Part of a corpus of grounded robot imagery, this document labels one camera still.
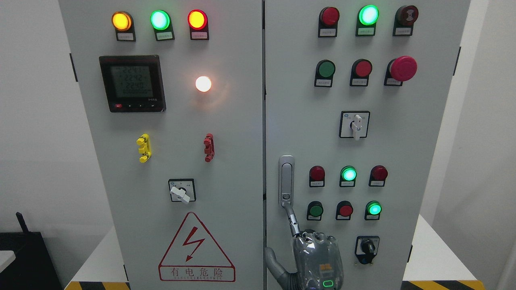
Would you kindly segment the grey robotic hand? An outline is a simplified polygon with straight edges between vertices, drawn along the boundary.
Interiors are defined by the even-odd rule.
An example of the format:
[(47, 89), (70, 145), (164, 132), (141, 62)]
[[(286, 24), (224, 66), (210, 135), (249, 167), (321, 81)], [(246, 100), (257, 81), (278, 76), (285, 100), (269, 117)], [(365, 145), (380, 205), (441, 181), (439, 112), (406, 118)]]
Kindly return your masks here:
[(343, 263), (337, 239), (332, 235), (306, 229), (301, 231), (291, 204), (284, 209), (291, 230), (297, 272), (288, 272), (270, 247), (264, 248), (267, 269), (283, 290), (340, 290)]

